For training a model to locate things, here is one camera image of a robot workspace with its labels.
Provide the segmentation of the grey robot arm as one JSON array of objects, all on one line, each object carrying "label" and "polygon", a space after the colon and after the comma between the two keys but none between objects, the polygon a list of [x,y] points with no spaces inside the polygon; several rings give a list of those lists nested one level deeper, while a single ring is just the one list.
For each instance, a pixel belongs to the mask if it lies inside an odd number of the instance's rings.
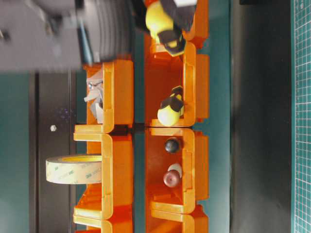
[{"label": "grey robot arm", "polygon": [[63,71],[132,54],[135,29],[171,55],[184,51],[195,0],[3,0],[2,72]]}]

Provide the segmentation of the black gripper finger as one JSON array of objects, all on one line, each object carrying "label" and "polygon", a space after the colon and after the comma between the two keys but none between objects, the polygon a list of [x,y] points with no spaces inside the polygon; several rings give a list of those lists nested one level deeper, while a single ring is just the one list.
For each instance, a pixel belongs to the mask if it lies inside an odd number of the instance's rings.
[{"label": "black gripper finger", "polygon": [[184,31],[191,30],[197,0],[160,0],[160,3],[177,26]]}]

